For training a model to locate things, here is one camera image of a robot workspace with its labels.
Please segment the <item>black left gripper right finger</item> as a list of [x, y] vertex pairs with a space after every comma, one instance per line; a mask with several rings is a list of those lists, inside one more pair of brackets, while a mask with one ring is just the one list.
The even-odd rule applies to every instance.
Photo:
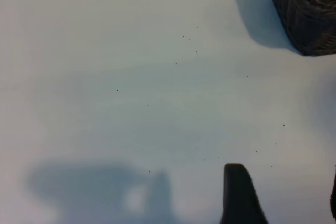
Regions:
[[334, 176], [332, 193], [330, 196], [330, 209], [334, 219], [336, 219], [336, 175]]

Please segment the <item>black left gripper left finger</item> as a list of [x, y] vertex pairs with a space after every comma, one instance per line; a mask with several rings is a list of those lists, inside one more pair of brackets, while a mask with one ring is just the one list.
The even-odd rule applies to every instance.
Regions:
[[267, 223], [252, 178], [243, 164], [224, 166], [221, 223]]

